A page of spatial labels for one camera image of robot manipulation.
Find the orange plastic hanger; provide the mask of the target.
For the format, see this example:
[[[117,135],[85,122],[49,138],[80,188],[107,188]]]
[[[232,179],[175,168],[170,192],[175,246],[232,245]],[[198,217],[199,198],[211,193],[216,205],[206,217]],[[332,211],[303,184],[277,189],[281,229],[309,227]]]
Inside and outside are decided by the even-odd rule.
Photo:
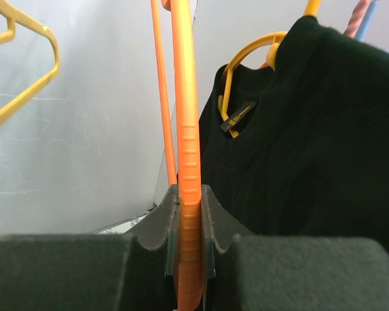
[[[202,212],[198,96],[188,1],[151,1],[168,182],[178,184],[177,309],[195,310],[202,296]],[[159,9],[171,13],[177,140],[172,139]]]

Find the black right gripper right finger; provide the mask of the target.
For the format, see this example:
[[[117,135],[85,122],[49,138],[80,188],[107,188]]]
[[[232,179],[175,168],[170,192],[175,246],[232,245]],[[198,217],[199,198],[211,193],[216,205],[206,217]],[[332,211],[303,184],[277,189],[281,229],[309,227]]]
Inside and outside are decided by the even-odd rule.
[[[389,310],[389,254],[365,238],[259,236],[202,186],[205,310]]]

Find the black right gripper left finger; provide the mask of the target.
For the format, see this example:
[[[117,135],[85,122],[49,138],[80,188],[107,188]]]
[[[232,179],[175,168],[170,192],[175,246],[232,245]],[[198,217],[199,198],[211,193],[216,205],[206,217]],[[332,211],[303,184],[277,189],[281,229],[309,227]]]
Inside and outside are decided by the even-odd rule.
[[[0,236],[0,310],[173,310],[177,186],[123,234]]]

